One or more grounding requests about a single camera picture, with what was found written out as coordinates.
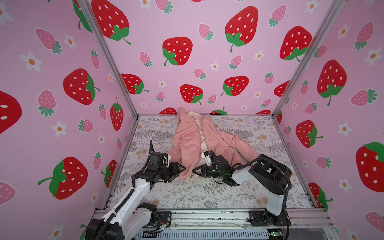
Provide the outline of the pink Snoopy hooded jacket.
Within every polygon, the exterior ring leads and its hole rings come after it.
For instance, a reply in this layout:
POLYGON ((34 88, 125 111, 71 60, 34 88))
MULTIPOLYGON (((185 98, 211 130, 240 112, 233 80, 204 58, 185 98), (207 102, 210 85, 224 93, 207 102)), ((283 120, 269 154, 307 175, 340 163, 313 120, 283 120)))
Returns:
POLYGON ((250 162, 259 155, 247 142, 235 134, 219 131, 211 122, 209 116, 195 112, 186 112, 179 108, 178 129, 167 152, 171 162, 178 162, 186 168, 181 173, 180 180, 186 181, 192 175, 192 170, 203 162, 201 154, 213 151, 217 156, 223 156, 230 165, 250 162))

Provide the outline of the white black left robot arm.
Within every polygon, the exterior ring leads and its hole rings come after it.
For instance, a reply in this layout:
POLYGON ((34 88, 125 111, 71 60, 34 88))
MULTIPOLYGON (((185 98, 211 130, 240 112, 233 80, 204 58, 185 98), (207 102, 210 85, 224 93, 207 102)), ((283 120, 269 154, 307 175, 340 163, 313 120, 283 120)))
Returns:
POLYGON ((91 219, 86 240, 130 240, 147 224, 157 222, 157 207, 141 201, 156 183, 168 183, 186 168, 179 163, 145 164, 132 176, 133 186, 101 219, 91 219))

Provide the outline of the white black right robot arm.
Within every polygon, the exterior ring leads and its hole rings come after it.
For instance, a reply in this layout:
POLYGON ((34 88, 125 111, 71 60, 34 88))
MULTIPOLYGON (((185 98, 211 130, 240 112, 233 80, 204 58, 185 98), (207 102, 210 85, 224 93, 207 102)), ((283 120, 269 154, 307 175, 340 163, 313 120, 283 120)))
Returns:
POLYGON ((221 155, 210 153, 211 163, 192 170, 204 178, 222 178, 222 183, 237 187, 245 182, 257 180, 268 190, 268 203, 264 216, 267 222, 286 215, 288 193, 292 188, 292 171, 266 155, 259 155, 246 164, 233 164, 221 155))

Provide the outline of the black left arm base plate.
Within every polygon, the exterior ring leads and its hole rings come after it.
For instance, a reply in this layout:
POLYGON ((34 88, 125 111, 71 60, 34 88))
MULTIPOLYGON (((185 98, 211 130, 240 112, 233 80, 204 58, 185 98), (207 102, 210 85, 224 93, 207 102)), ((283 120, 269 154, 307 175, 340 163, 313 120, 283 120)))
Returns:
POLYGON ((172 220, 172 212, 170 211, 157 211, 157 214, 151 214, 151 219, 144 228, 159 228, 163 225, 170 226, 172 220))

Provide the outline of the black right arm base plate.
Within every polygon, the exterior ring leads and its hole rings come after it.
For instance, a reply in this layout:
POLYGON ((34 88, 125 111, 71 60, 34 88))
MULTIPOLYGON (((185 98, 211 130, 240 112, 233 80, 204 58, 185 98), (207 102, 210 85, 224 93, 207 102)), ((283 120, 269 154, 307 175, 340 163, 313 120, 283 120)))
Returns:
POLYGON ((253 227, 290 227, 291 221, 288 217, 287 211, 282 210, 280 215, 267 211, 249 211, 248 223, 251 223, 253 227))

